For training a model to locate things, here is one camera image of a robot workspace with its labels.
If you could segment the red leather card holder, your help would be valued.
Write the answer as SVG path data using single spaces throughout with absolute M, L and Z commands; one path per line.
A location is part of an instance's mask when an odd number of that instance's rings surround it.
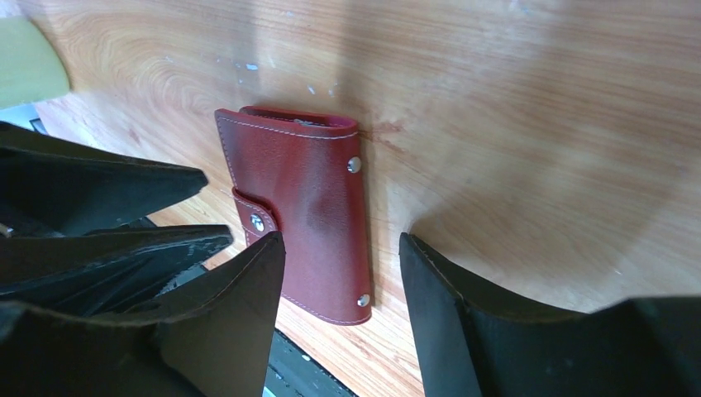
M 215 111 L 248 243 L 280 232 L 282 295 L 323 321 L 371 316 L 363 160 L 349 117 L 261 106 Z

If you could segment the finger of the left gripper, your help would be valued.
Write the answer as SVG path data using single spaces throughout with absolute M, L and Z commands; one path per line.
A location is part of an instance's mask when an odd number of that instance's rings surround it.
M 192 167 L 118 155 L 1 124 L 1 233 L 73 237 L 120 227 L 199 193 Z
M 3 238 L 1 300 L 80 317 L 122 313 L 201 275 L 232 242 L 224 225 Z

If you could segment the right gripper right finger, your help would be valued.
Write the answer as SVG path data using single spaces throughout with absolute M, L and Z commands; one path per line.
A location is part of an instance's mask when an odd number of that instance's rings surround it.
M 428 396 L 697 396 L 700 300 L 632 298 L 594 313 L 516 294 L 399 238 Z

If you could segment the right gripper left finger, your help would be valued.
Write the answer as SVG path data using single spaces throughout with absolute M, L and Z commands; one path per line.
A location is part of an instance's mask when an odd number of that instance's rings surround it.
M 1 306 L 4 396 L 260 396 L 284 277 L 270 232 L 124 313 Z

